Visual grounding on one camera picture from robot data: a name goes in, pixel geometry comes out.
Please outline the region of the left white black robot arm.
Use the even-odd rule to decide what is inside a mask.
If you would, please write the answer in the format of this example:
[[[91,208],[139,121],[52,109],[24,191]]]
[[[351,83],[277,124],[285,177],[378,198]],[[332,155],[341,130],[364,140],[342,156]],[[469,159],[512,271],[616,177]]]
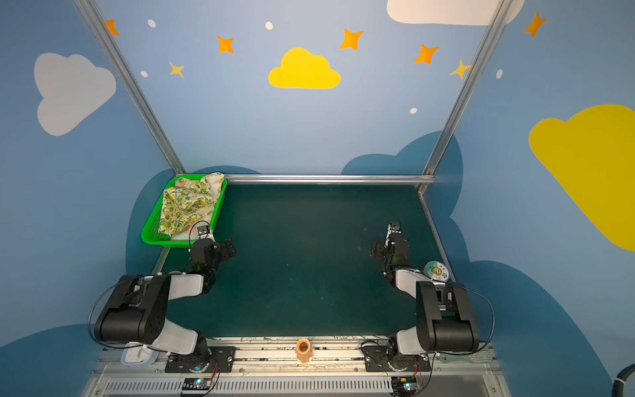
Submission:
[[[88,331],[94,342],[113,349],[149,347],[179,356],[207,358],[203,334],[167,319],[172,300],[208,294],[217,280],[221,262],[236,256],[231,239],[218,243],[211,238],[190,248],[192,271],[168,276],[125,275],[104,291],[109,298],[97,319],[89,312]]]

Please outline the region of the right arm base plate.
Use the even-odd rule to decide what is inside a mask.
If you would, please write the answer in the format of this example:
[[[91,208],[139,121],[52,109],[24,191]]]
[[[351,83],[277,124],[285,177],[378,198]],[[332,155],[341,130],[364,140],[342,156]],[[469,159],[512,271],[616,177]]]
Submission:
[[[430,361],[418,355],[402,355],[393,347],[376,344],[360,347],[367,372],[430,372]]]

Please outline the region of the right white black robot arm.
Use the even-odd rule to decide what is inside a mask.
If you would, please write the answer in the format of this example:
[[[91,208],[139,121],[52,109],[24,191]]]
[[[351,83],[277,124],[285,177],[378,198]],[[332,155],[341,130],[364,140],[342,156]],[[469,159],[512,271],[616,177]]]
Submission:
[[[495,324],[483,340],[469,295],[480,297],[490,309],[494,309],[493,304],[484,295],[452,281],[449,268],[441,261],[429,261],[421,270],[410,266],[408,249],[408,237],[396,228],[389,228],[384,240],[370,245],[370,256],[381,262],[383,277],[416,304],[416,324],[391,338],[390,352],[400,356],[432,352],[458,357],[489,347]]]

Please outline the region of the lemon print skirt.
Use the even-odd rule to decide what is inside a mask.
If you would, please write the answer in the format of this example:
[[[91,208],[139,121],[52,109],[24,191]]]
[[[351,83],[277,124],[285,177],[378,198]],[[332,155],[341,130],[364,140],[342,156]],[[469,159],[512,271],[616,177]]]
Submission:
[[[215,225],[226,182],[221,173],[183,178],[196,180],[196,183],[189,189],[175,188],[174,183],[164,190],[159,200],[158,232],[172,240],[186,238],[196,223]]]

